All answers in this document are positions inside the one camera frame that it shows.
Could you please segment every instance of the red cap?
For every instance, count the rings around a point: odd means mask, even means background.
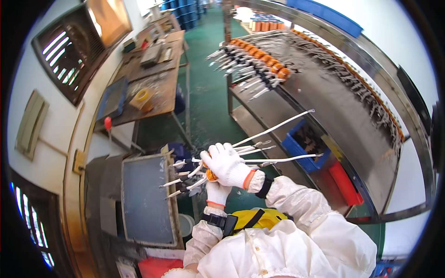
[[[110,131],[110,129],[111,129],[111,118],[110,117],[105,118],[104,125],[105,125],[105,129],[107,131]]]

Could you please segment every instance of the white coat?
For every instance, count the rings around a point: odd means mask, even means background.
[[[249,192],[259,192],[264,173],[256,171]],[[357,225],[332,211],[321,192],[275,178],[266,205],[293,216],[271,230],[249,228],[226,237],[201,220],[186,244],[184,266],[198,263],[198,272],[173,269],[164,278],[269,278],[290,276],[368,278],[376,266],[377,246]],[[226,214],[206,207],[205,214]]]

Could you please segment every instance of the green floor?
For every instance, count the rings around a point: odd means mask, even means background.
[[[232,19],[232,37],[247,35],[241,25]],[[220,8],[213,7],[202,15],[198,26],[185,33],[185,39],[189,45],[187,57],[190,61],[190,121],[193,144],[198,152],[207,149],[216,142],[236,143],[245,139],[246,134],[227,112],[227,89],[223,72],[213,71],[215,67],[209,67],[210,61],[204,58],[218,48],[218,44],[224,40],[223,13]],[[186,89],[185,68],[179,70],[178,83],[183,90]],[[184,113],[178,118],[184,122]],[[171,119],[156,118],[140,121],[138,131],[138,144],[152,151],[157,150],[168,142],[182,142],[177,133],[177,128]],[[276,176],[276,172],[267,169],[269,177]],[[206,194],[198,198],[200,211],[205,206]],[[237,210],[249,210],[253,207],[265,207],[264,200],[253,194],[247,194],[245,190],[233,189],[227,199],[226,211],[228,213]],[[178,209],[181,213],[193,215],[191,199],[182,195],[178,198]],[[383,250],[384,225],[364,225],[361,227],[376,242],[379,252]]]

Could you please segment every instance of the white cotton glove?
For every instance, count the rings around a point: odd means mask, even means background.
[[[217,181],[208,181],[206,184],[207,202],[226,206],[227,196],[232,190],[231,186],[222,186]]]
[[[216,143],[209,147],[209,153],[201,152],[201,159],[218,177],[218,182],[222,186],[236,186],[245,188],[244,181],[247,176],[255,170],[244,164],[244,160],[239,157],[230,143]]]

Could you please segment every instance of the red plastic bin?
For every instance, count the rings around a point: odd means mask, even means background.
[[[354,185],[344,171],[340,162],[336,162],[329,168],[329,173],[334,178],[341,194],[343,195],[348,205],[361,205],[363,204],[363,198],[360,193],[356,192]]]

